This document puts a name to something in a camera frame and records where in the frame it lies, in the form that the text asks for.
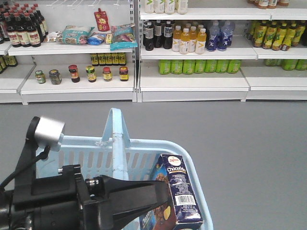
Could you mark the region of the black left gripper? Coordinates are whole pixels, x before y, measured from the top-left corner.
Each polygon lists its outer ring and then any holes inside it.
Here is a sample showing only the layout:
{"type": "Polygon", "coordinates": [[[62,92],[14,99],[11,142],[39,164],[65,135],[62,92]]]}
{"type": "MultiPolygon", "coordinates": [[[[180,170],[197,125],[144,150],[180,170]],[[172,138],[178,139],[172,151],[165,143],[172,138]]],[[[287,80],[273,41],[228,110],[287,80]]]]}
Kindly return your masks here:
{"type": "Polygon", "coordinates": [[[58,176],[36,178],[35,170],[0,192],[2,230],[111,230],[111,177],[84,179],[79,165],[64,166],[58,176]]]}

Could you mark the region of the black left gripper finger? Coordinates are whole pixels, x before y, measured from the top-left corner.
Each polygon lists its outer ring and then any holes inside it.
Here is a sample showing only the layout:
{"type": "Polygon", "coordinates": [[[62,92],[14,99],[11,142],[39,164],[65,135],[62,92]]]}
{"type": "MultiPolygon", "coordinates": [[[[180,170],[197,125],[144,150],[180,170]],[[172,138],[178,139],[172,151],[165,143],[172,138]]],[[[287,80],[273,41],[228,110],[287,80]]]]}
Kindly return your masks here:
{"type": "Polygon", "coordinates": [[[85,201],[86,228],[123,228],[168,201],[162,181],[127,181],[101,175],[85,180],[93,198],[85,201]]]}

